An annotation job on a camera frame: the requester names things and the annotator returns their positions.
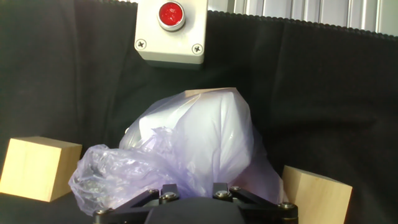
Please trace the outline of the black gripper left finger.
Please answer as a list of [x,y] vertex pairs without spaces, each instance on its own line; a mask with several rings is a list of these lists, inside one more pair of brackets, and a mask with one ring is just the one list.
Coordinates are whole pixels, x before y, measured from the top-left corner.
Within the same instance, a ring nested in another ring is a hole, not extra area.
[[165,184],[159,189],[149,189],[130,199],[118,208],[96,210],[93,224],[144,223],[148,214],[158,205],[180,199],[176,184]]

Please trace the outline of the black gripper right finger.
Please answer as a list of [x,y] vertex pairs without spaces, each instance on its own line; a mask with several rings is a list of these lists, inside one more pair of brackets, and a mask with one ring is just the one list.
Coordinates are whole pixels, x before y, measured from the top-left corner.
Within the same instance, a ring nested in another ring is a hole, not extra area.
[[295,204],[272,203],[239,186],[214,183],[213,198],[236,205],[246,223],[299,224],[299,210]]

